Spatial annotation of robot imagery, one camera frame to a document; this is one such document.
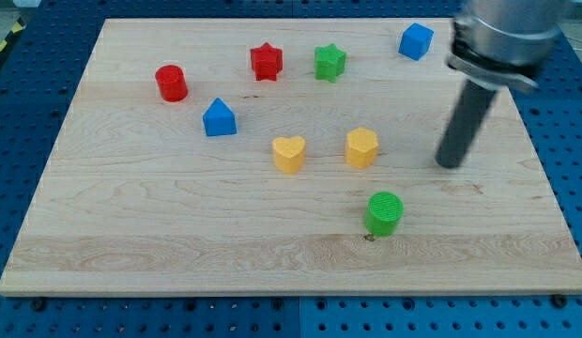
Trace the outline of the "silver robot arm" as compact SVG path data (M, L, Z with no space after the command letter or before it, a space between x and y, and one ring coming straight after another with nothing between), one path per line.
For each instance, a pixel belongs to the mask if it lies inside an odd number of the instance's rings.
M569 0L465 1L452 19L447 65L489 89L532 91L570 6Z

